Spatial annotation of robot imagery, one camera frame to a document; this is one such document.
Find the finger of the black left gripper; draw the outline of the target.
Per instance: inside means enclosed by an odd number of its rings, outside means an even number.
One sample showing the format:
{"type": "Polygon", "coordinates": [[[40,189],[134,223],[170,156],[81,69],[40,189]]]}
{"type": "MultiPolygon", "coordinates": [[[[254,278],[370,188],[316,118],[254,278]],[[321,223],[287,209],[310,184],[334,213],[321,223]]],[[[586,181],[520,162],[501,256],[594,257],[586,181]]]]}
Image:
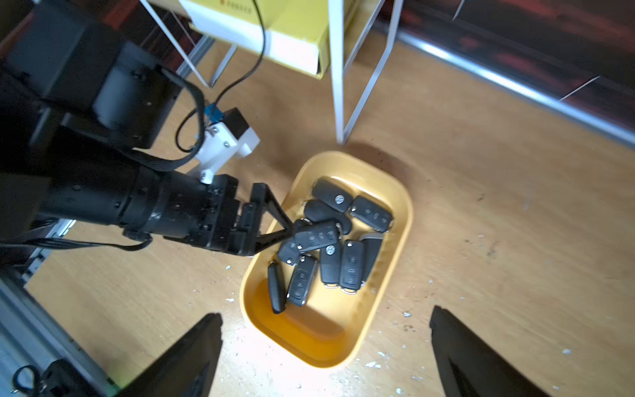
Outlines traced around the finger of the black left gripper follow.
{"type": "Polygon", "coordinates": [[[252,244],[252,254],[255,255],[261,251],[264,251],[270,246],[282,243],[283,241],[292,238],[292,236],[292,228],[284,228],[279,231],[266,234],[261,234],[259,230],[256,230],[256,236],[254,237],[254,242],[252,244]]]}
{"type": "Polygon", "coordinates": [[[264,213],[269,213],[284,230],[293,229],[293,222],[282,210],[269,185],[254,183],[249,204],[253,207],[251,218],[252,225],[256,228],[256,231],[260,231],[264,213]]]}

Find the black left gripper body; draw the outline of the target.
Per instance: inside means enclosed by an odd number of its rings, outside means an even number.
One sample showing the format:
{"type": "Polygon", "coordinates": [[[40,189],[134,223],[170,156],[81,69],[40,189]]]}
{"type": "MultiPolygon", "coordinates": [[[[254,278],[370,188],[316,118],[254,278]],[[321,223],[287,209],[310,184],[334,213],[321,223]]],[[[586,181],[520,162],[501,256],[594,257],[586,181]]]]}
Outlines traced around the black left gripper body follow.
{"type": "Polygon", "coordinates": [[[230,175],[219,175],[210,185],[195,185],[192,200],[185,205],[185,218],[163,238],[208,251],[253,256],[258,206],[240,202],[237,187],[238,179],[230,175]]]}

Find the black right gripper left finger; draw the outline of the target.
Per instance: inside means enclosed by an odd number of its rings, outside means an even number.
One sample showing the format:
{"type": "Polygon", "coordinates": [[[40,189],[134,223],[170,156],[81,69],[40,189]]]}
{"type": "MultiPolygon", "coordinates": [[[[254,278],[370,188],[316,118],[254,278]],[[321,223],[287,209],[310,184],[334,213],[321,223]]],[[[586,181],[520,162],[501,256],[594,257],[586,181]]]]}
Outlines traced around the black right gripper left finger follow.
{"type": "Polygon", "coordinates": [[[223,339],[221,314],[206,314],[119,396],[208,396],[223,339]]]}

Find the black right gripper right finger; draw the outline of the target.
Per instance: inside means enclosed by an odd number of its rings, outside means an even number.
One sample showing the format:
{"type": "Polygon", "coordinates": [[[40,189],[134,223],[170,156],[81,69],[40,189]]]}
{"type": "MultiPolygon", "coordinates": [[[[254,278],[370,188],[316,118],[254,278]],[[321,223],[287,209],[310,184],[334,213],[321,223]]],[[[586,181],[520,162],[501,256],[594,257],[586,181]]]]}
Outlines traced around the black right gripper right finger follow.
{"type": "Polygon", "coordinates": [[[433,308],[431,343],[446,396],[545,396],[449,310],[433,308]]]}

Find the silver-edged car key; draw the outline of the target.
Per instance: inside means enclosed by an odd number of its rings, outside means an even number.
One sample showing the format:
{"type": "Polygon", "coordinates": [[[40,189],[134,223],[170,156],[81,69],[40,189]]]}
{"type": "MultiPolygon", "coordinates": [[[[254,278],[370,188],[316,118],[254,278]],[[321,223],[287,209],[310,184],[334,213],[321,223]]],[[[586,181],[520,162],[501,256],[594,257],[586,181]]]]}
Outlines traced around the silver-edged car key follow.
{"type": "Polygon", "coordinates": [[[286,288],[282,266],[277,261],[269,264],[267,280],[271,309],[274,314],[281,314],[286,309],[286,288]]]}

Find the dark grey car key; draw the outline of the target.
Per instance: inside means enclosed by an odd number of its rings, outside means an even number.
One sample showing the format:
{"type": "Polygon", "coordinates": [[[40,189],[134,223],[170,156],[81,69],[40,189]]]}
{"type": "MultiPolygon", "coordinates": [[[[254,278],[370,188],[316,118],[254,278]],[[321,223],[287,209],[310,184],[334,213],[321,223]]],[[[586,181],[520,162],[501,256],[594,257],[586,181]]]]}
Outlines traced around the dark grey car key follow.
{"type": "Polygon", "coordinates": [[[312,223],[321,223],[329,220],[336,221],[344,235],[350,234],[353,228],[352,221],[347,215],[330,208],[318,199],[311,199],[304,204],[304,217],[312,223]]]}

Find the black three-button car key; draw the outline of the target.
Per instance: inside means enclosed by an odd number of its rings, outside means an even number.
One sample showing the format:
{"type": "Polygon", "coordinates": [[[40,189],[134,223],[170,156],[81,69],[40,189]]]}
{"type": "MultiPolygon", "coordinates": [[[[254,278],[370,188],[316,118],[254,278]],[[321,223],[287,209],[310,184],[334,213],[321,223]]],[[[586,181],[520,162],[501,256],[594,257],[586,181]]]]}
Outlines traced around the black three-button car key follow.
{"type": "Polygon", "coordinates": [[[340,224],[334,220],[302,226],[294,233],[294,244],[301,253],[316,251],[338,243],[340,224]]]}
{"type": "Polygon", "coordinates": [[[318,270],[315,256],[302,255],[294,267],[287,291],[287,301],[299,307],[306,305],[318,270]]]}

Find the black VW car key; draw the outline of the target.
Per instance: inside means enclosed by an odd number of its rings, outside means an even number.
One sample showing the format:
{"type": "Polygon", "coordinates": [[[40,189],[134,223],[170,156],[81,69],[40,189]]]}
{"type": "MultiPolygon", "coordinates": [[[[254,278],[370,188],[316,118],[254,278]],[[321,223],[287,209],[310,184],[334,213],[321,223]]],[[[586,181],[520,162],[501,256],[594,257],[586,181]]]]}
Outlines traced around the black VW car key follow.
{"type": "Polygon", "coordinates": [[[329,178],[318,179],[312,186],[314,198],[325,203],[329,208],[345,213],[352,205],[352,195],[329,178]]]}

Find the black silver Porsche key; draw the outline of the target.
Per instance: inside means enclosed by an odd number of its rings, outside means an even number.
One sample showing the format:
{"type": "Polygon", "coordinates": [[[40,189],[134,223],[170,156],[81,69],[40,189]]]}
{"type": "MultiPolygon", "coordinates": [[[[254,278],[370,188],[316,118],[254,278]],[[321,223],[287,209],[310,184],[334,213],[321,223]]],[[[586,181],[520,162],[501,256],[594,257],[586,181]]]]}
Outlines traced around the black silver Porsche key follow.
{"type": "Polygon", "coordinates": [[[379,256],[383,240],[384,235],[382,233],[367,233],[359,238],[359,241],[364,246],[364,265],[362,268],[361,278],[362,286],[364,286],[368,281],[377,257],[379,256]]]}

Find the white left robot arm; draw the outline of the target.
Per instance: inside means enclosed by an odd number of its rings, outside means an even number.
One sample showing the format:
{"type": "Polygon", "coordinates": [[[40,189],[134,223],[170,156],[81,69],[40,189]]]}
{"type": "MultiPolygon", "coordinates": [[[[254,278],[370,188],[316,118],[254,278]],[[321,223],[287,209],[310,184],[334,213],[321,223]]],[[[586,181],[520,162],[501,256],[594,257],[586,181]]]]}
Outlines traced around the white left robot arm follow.
{"type": "Polygon", "coordinates": [[[293,234],[268,185],[246,203],[219,169],[258,139],[202,91],[68,1],[41,1],[1,44],[1,247],[71,250],[48,218],[252,256],[293,234]]]}

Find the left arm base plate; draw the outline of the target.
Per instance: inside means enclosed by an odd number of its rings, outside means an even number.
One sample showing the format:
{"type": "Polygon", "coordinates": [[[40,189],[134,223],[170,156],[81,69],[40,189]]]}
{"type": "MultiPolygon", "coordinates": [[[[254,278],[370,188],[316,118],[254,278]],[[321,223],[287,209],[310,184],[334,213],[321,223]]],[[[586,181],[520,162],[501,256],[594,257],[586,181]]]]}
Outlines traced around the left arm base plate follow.
{"type": "Polygon", "coordinates": [[[54,361],[43,372],[32,364],[19,367],[11,378],[13,395],[106,396],[66,359],[54,361]]]}

